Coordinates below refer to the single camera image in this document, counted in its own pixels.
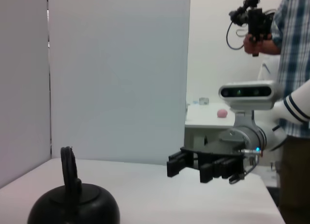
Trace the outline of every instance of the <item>pink ball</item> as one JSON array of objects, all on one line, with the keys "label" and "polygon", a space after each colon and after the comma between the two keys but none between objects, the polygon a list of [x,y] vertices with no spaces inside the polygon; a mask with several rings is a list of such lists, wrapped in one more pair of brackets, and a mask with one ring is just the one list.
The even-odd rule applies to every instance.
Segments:
[{"label": "pink ball", "polygon": [[225,109],[220,109],[217,111],[218,118],[226,118],[228,112]]}]

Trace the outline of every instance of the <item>khaki pants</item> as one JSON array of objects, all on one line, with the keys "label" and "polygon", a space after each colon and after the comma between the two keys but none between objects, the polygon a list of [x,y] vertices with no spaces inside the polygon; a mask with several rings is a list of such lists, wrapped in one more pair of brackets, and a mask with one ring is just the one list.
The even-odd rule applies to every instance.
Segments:
[{"label": "khaki pants", "polygon": [[286,224],[310,224],[310,139],[289,137],[279,174],[279,208]]}]

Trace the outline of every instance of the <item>plaid shirt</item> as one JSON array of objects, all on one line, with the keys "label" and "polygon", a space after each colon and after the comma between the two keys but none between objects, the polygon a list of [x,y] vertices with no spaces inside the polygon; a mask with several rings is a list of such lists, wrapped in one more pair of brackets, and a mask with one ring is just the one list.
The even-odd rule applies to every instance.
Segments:
[{"label": "plaid shirt", "polygon": [[[271,32],[281,48],[278,83],[286,97],[310,78],[310,0],[282,0]],[[280,125],[290,136],[310,138],[308,123],[299,126],[280,120]]]}]

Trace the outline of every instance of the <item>kettle handle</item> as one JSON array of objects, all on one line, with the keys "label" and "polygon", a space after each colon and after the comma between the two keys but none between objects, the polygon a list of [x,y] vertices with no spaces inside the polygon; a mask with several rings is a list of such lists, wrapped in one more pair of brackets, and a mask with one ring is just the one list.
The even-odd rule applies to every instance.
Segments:
[{"label": "kettle handle", "polygon": [[72,147],[62,147],[61,158],[66,194],[71,196],[79,196],[82,192],[82,182],[78,178],[76,158],[73,154]]}]

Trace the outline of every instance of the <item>white backdrop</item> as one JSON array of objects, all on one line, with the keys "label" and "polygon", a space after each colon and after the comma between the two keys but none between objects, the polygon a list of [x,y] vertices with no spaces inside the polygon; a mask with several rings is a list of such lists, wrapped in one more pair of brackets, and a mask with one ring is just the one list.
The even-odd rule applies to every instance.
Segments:
[{"label": "white backdrop", "polygon": [[[281,0],[261,0],[264,10],[274,9]],[[209,97],[210,102],[221,101],[218,89],[232,81],[256,80],[263,57],[253,58],[244,50],[234,51],[226,45],[230,24],[229,12],[236,10],[243,0],[191,0],[187,69],[188,102]],[[229,42],[242,45],[236,36],[238,27],[232,27]]]},{"label": "white backdrop", "polygon": [[190,0],[49,0],[53,156],[164,163],[183,145]]},{"label": "white backdrop", "polygon": [[0,0],[0,187],[50,158],[47,0]]}]

